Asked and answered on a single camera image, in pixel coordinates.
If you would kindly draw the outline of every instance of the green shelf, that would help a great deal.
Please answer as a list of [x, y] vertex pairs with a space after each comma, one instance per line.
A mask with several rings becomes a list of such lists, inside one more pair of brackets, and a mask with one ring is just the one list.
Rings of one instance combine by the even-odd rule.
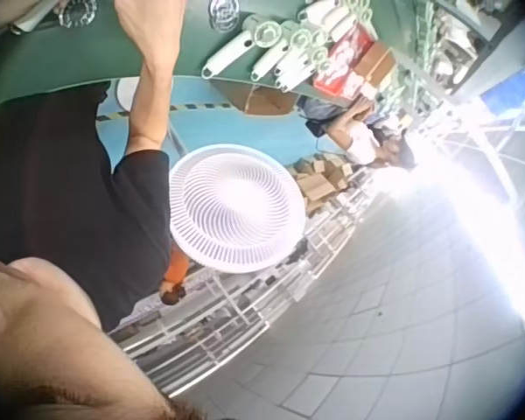
[[[65, 29], [44, 24], [35, 31], [0, 37], [0, 103], [9, 99], [78, 86], [96, 81], [137, 76], [141, 57], [118, 24], [113, 0], [98, 0], [94, 22], [87, 27]], [[392, 2], [372, 0], [373, 24], [383, 42], [414, 58], [412, 47], [416, 16], [411, 0]], [[243, 17], [259, 13], [277, 22], [294, 19], [305, 0], [241, 0]], [[207, 0], [188, 0], [181, 41], [181, 55], [175, 75], [200, 76], [206, 60], [231, 40], [241, 28], [227, 34], [214, 31], [209, 24]], [[410, 36], [401, 37], [401, 33]], [[253, 49], [218, 76], [220, 80], [252, 84], [250, 71], [264, 50]], [[271, 77], [257, 82], [273, 86]], [[303, 84], [301, 95], [320, 97], [342, 106], [347, 101], [322, 95]]]

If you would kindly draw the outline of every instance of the metal display rack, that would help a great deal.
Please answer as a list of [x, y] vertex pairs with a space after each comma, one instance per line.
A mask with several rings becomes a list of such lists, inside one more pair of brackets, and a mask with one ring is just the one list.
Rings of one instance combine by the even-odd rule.
[[377, 195], [368, 170], [350, 181], [307, 220], [308, 252], [299, 261], [245, 275], [201, 269], [187, 278], [181, 303], [164, 306], [149, 297], [111, 337], [163, 392], [185, 392], [264, 334], [343, 249]]

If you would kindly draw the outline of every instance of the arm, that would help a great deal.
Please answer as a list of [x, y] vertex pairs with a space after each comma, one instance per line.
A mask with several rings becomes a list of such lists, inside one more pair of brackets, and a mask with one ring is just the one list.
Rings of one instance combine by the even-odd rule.
[[173, 68], [186, 0], [115, 0], [122, 28], [143, 56], [126, 154], [160, 150], [167, 132]]
[[172, 73], [159, 74], [142, 66], [129, 119], [125, 155], [136, 151], [161, 150], [169, 122]]
[[354, 116], [359, 115], [357, 121], [363, 121], [368, 116], [368, 112], [373, 111], [374, 104], [365, 97], [358, 99], [344, 114], [338, 116], [329, 126], [329, 130], [346, 130], [347, 125], [354, 120]]

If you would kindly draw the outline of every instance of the person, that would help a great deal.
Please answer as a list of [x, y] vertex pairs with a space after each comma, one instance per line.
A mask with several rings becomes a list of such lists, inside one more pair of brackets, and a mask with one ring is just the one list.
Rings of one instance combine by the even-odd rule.
[[157, 292], [169, 266], [169, 158], [161, 147], [182, 14], [167, 13], [181, 12], [184, 0], [163, 2], [115, 2], [143, 66], [125, 156], [112, 172], [95, 128], [108, 83], [0, 107], [0, 261], [38, 257], [60, 267], [89, 295], [106, 332]]
[[374, 133], [364, 123], [373, 112], [374, 103], [361, 97], [328, 125], [325, 129], [326, 133], [357, 165], [371, 167], [401, 165], [398, 159], [401, 144], [398, 139], [385, 139], [379, 144]]
[[186, 290], [183, 287], [186, 272], [189, 269], [189, 257], [174, 241], [171, 244], [169, 268], [159, 288], [161, 301], [166, 305], [176, 305], [185, 298]]
[[115, 0], [143, 66], [114, 173], [95, 133], [103, 85], [0, 108], [2, 418], [203, 418], [159, 392], [102, 331], [155, 290], [168, 265], [160, 147], [185, 7]]

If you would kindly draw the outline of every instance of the white plastic fan cover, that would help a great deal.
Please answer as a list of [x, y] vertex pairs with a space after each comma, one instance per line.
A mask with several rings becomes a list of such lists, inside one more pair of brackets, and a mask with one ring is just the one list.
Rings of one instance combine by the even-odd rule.
[[304, 199], [271, 157], [233, 144], [186, 155], [169, 176], [171, 234], [198, 263], [248, 273], [282, 261], [303, 236]]

